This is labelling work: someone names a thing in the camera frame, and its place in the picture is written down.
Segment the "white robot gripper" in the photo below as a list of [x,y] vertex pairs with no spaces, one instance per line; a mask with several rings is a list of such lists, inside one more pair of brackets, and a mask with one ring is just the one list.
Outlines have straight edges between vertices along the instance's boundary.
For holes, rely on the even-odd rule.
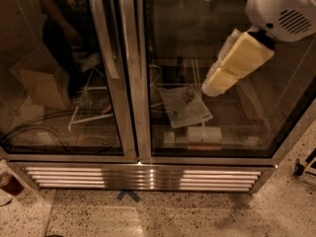
[[[247,0],[253,26],[281,41],[298,41],[316,33],[316,0]],[[235,29],[211,65],[201,90],[217,97],[269,61],[275,52],[249,32]]]

